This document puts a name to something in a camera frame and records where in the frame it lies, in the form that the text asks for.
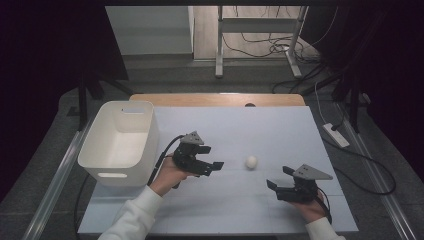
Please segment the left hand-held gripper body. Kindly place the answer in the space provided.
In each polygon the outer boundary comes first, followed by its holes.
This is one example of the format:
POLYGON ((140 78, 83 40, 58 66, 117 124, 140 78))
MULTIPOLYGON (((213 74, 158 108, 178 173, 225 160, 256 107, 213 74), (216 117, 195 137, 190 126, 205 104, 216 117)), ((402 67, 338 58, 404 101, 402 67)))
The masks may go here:
POLYGON ((194 175, 209 176, 211 163, 197 159, 198 146, 205 146, 200 135, 193 131, 177 137, 179 145, 172 155, 174 164, 181 170, 193 173, 194 175))

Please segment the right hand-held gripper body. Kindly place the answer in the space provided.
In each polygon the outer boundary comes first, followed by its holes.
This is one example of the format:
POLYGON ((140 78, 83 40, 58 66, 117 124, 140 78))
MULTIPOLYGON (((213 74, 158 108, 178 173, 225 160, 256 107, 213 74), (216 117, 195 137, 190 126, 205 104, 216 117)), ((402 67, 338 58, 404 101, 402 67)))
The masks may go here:
POLYGON ((296 203, 309 203, 318 196, 317 180, 332 180, 333 177, 307 164, 301 165, 293 173, 293 187, 279 187, 278 200, 296 203))

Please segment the white plastic bin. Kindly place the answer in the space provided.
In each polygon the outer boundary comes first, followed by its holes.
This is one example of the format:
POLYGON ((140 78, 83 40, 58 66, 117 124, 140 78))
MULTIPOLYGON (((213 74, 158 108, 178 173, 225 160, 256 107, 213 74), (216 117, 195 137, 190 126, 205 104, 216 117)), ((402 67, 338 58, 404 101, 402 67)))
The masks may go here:
POLYGON ((142 186, 154 169, 158 142, 151 102, 110 101, 99 109, 78 163, 105 186, 142 186))

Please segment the person's right hand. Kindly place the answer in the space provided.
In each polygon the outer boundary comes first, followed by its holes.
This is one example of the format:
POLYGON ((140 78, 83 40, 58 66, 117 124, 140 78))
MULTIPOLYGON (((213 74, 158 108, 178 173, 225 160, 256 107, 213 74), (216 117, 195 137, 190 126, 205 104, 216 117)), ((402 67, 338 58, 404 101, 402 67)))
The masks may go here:
POLYGON ((317 221, 326 216, 324 208, 321 206, 323 201, 323 195, 321 192, 318 193, 319 201, 313 200, 309 203, 296 203, 291 202, 304 218, 307 224, 317 221))

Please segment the person's left hand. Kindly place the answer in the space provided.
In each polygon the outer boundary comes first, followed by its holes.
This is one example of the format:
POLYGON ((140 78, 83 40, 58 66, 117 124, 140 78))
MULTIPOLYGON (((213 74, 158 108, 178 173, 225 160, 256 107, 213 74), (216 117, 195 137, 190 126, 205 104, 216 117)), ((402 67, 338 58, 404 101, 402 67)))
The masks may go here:
POLYGON ((189 173, 179 169, 173 162, 171 156, 167 156, 160 167, 159 173, 149 187, 159 196, 163 197, 174 186, 178 185, 187 177, 193 176, 189 173))

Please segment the pale blue table mat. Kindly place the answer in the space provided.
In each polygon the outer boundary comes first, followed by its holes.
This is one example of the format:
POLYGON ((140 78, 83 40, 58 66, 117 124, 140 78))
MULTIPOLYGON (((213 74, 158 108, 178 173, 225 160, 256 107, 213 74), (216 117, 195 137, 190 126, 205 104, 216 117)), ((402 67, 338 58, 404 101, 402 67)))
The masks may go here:
POLYGON ((290 187, 282 171, 303 164, 334 172, 311 111, 301 107, 157 107, 160 150, 196 131, 212 150, 207 162, 223 162, 208 177, 189 178, 165 197, 154 236, 260 236, 302 233, 302 216, 277 199, 266 180, 290 187), (255 169, 245 165, 249 156, 255 169))

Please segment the wooden table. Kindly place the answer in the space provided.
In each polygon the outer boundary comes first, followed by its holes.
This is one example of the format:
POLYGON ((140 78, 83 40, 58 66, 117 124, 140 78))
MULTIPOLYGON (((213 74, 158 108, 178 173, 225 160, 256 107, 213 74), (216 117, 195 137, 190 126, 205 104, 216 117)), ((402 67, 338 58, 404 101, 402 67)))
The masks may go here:
POLYGON ((156 93, 134 94, 130 100, 149 101, 154 106, 171 107, 305 106, 305 101, 299 94, 156 93))

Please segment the white power strip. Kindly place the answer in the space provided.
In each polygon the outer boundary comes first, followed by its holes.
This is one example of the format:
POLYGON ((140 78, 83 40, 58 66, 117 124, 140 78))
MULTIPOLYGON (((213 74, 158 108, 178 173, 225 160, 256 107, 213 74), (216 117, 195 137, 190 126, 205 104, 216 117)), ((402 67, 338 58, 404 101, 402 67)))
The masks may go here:
POLYGON ((339 147, 345 148, 350 145, 347 139, 331 123, 324 124, 323 129, 339 147))

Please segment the black tripod stand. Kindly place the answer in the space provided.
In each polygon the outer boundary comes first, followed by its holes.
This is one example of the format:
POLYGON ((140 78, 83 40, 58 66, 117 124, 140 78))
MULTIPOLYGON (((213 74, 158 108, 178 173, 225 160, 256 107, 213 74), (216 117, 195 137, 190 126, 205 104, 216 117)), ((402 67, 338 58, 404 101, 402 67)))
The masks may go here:
POLYGON ((356 133, 359 133, 358 126, 358 110, 360 103, 360 78, 353 67, 346 67, 340 77, 340 81, 336 84, 331 96, 336 102, 348 99, 349 123, 356 133))
POLYGON ((114 88, 122 91, 128 96, 134 94, 134 91, 129 87, 119 83, 116 79, 101 73, 99 71, 83 73, 78 82, 78 108, 77 115, 79 117, 78 130, 82 131, 88 125, 88 105, 87 105, 87 93, 94 96, 95 99, 102 99, 104 96, 104 90, 100 85, 100 82, 104 81, 114 88))

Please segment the aluminium rail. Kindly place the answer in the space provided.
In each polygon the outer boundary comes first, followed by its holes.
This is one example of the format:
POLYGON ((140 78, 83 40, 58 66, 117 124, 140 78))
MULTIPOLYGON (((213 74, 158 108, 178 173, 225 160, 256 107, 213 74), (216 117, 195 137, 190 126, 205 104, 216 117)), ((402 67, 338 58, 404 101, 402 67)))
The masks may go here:
MULTIPOLYGON (((351 126, 349 120, 347 119, 347 111, 342 109, 342 106, 338 103, 334 104, 334 107, 338 110, 339 114, 342 116, 342 125, 345 127, 349 138, 352 141, 352 145, 355 147, 357 153, 364 157, 364 166, 365 169, 374 184, 377 191, 388 192, 394 184, 390 184, 385 177, 383 169, 379 167, 376 163, 370 161, 371 153, 367 148, 363 138, 359 133, 357 133, 354 128, 351 126)), ((385 206, 389 218, 391 219, 399 237, 401 240, 416 240, 415 233, 411 229, 409 220, 407 219, 401 205, 399 204, 394 193, 383 195, 381 197, 382 203, 385 206)))
POLYGON ((75 133, 21 240, 40 239, 59 199, 59 196, 64 189, 69 174, 77 160, 77 156, 81 150, 83 141, 85 140, 92 122, 93 118, 89 119, 75 133))

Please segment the white metal stand frame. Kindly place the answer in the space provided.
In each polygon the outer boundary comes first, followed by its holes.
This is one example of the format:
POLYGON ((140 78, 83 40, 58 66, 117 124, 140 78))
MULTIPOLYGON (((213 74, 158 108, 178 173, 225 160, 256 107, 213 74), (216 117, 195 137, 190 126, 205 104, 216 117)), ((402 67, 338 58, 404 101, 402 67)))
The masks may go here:
POLYGON ((223 34, 224 33, 291 33, 290 45, 284 48, 286 59, 295 78, 302 74, 295 59, 295 46, 299 38, 307 6, 301 6, 298 17, 294 18, 252 18, 223 17, 223 7, 218 6, 218 41, 215 58, 215 77, 223 77, 223 34))

